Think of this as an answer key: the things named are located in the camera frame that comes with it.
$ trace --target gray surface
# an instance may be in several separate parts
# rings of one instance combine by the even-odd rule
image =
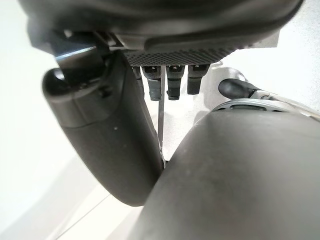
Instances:
[[[187,134],[129,240],[317,240],[320,122],[220,110]]]
[[[222,60],[223,68],[211,68],[203,78],[199,95],[186,94],[185,72],[180,100],[166,100],[164,106],[165,159],[171,158],[194,122],[226,101],[218,93],[218,85],[222,76],[228,77],[229,72],[231,75],[241,72],[259,88],[320,110],[319,12],[318,0],[306,1],[295,18],[281,30],[277,48],[243,49],[227,56]]]

